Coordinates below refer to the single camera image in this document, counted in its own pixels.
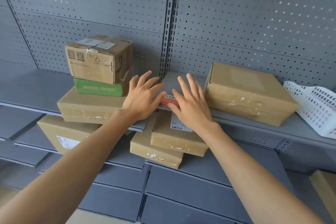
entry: finger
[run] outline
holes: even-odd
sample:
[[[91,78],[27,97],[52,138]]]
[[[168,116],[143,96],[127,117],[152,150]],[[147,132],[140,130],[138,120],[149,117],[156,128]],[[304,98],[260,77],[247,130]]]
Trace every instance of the finger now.
[[[152,71],[148,71],[140,76],[137,88],[142,87],[145,84],[146,79],[152,74]]]
[[[200,97],[203,101],[205,101],[204,91],[203,91],[202,87],[200,86],[200,84],[198,83],[198,81],[196,81],[196,85],[197,85],[197,89],[198,89],[199,97]]]
[[[153,95],[155,95],[163,86],[164,86],[164,83],[156,84],[150,88],[150,91]]]
[[[187,84],[185,83],[185,81],[183,80],[181,76],[179,76],[177,79],[178,79],[178,82],[180,83],[184,97],[188,98],[191,95],[191,93],[190,93],[190,90]]]
[[[145,89],[150,89],[154,83],[156,83],[158,80],[160,79],[160,77],[153,77],[153,78],[150,78],[144,85],[143,87]]]
[[[129,90],[135,89],[135,82],[137,80],[138,76],[133,76],[132,79],[129,81]]]
[[[159,104],[161,103],[162,99],[167,95],[166,91],[161,92],[152,102],[152,109],[155,110]]]
[[[173,103],[168,103],[168,107],[170,108],[170,110],[172,110],[173,113],[176,114],[176,116],[180,119],[182,112],[181,109],[178,108],[176,105],[174,105]]]
[[[190,73],[187,73],[187,79],[190,85],[191,94],[198,99],[198,88]]]
[[[173,89],[172,92],[173,92],[173,95],[176,98],[177,102],[179,103],[179,105],[181,105],[182,101],[184,100],[183,96],[181,96],[181,94],[178,93],[176,91],[176,89]]]

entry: green box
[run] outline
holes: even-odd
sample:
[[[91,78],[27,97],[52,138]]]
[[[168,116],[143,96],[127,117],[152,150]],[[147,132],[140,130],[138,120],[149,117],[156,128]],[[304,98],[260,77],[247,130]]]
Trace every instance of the green box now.
[[[76,90],[78,93],[105,95],[122,97],[128,94],[131,72],[128,70],[124,77],[117,84],[108,84],[85,79],[74,78]]]

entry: forearm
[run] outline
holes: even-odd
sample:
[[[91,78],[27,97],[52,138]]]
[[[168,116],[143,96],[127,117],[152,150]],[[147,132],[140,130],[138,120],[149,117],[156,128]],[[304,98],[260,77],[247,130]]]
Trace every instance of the forearm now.
[[[117,111],[3,207],[0,223],[65,223],[120,137],[134,122],[130,113]]]
[[[216,156],[254,223],[323,223],[216,123],[199,135]]]

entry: person's right hand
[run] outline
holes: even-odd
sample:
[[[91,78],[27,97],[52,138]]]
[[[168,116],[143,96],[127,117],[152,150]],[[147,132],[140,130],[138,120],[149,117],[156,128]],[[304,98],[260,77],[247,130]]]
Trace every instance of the person's right hand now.
[[[187,79],[191,91],[182,77],[179,76],[177,79],[181,85],[184,97],[173,89],[174,97],[178,101],[180,108],[172,103],[169,103],[168,107],[178,116],[184,125],[199,134],[202,129],[207,128],[212,123],[203,89],[198,82],[194,81],[190,73],[187,73]]]

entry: white plastic basket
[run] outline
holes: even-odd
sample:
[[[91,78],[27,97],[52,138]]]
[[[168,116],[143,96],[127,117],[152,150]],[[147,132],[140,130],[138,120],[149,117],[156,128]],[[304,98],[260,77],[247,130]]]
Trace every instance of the white plastic basket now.
[[[336,94],[323,87],[284,82],[283,87],[301,105],[296,112],[320,135],[336,139]]]

